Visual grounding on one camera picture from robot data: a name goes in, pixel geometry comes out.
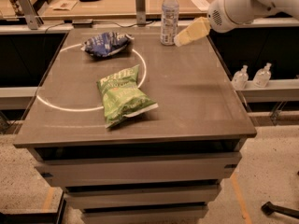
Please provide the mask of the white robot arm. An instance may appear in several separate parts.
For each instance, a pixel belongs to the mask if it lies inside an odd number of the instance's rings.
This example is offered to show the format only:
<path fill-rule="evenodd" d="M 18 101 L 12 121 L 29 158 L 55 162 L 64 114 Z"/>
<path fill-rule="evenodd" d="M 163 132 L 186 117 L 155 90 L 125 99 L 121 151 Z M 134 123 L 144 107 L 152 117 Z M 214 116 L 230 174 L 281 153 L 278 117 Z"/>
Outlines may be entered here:
<path fill-rule="evenodd" d="M 206 17 L 192 21 L 174 37 L 177 47 L 207 36 L 210 30 L 227 33 L 241 25 L 284 12 L 299 19 L 299 0 L 215 0 Z"/>

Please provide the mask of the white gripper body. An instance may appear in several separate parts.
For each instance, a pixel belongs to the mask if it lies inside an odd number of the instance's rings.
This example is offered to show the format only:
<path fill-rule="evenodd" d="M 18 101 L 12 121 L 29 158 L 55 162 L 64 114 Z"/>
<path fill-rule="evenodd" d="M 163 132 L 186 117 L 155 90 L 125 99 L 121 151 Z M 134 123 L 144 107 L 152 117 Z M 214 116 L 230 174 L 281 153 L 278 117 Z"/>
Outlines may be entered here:
<path fill-rule="evenodd" d="M 207 12 L 211 28 L 227 33 L 255 19 L 274 15 L 275 10 L 258 0 L 215 0 Z"/>

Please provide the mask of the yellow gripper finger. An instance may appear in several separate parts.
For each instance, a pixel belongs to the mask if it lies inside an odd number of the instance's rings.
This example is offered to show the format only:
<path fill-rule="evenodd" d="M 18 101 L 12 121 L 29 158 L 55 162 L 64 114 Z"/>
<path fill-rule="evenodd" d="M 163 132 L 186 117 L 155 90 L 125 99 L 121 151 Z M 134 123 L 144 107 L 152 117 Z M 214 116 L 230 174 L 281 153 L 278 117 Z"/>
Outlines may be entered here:
<path fill-rule="evenodd" d="M 190 44 L 195 40 L 207 36 L 209 31 L 210 23 L 208 18 L 197 18 L 174 37 L 174 43 L 177 47 Z"/>

